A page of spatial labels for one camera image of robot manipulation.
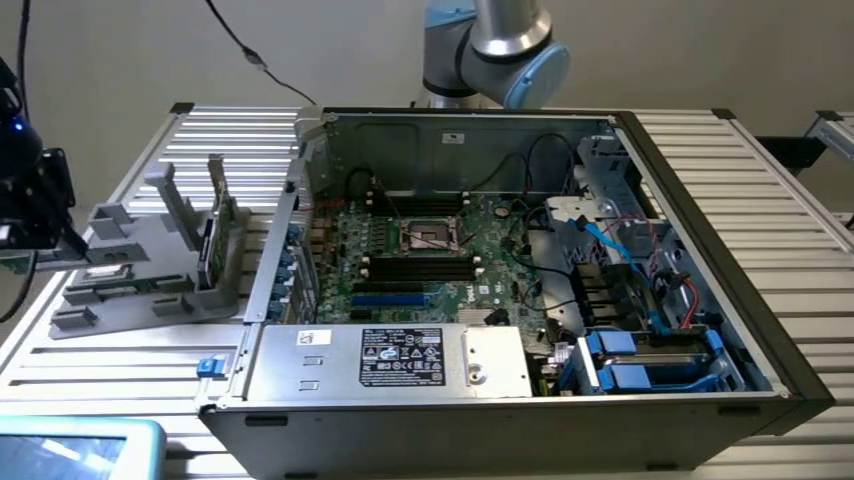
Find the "aluminum extrusion table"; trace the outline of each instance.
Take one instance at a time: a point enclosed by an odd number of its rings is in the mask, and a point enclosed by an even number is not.
[[[290,160],[296,109],[178,105],[111,198],[135,215],[164,211],[142,183],[171,161],[194,205],[214,190],[211,152],[240,205],[255,212],[242,282],[243,306]],[[621,478],[837,479],[854,477],[854,238],[737,120],[711,111],[635,111],[769,306],[837,398],[838,406],[784,437],[753,437],[694,472]],[[854,114],[846,117],[854,131]],[[168,434],[170,478],[247,478],[196,419],[196,364],[234,353],[240,315],[54,341],[51,311],[70,274],[51,279],[0,347],[0,414],[118,415],[156,420]],[[609,478],[585,475],[573,478]]]

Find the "red cable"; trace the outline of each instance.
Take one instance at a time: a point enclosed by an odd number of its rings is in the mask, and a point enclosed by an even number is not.
[[[691,326],[691,320],[694,319],[694,313],[697,312],[697,306],[699,305],[699,293],[697,293],[697,287],[694,286],[694,282],[691,282],[690,278],[685,279],[685,285],[691,290],[691,295],[694,295],[694,299],[691,300],[691,308],[689,308],[689,313],[685,314],[685,320],[682,320],[681,328],[689,328]]]

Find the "motherboard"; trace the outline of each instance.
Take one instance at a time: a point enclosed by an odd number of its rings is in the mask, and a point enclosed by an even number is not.
[[[502,248],[523,215],[517,205],[473,196],[454,205],[394,200],[386,208],[378,199],[318,209],[308,233],[318,323],[514,325],[526,349],[538,350],[538,276]]]

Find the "power supply label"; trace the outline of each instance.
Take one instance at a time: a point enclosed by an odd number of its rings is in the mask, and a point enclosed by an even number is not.
[[[359,382],[366,387],[445,386],[442,329],[365,329]]]

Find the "screen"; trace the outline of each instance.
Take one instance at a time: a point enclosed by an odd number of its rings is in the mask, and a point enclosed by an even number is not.
[[[123,448],[123,438],[0,435],[0,477],[107,480]]]

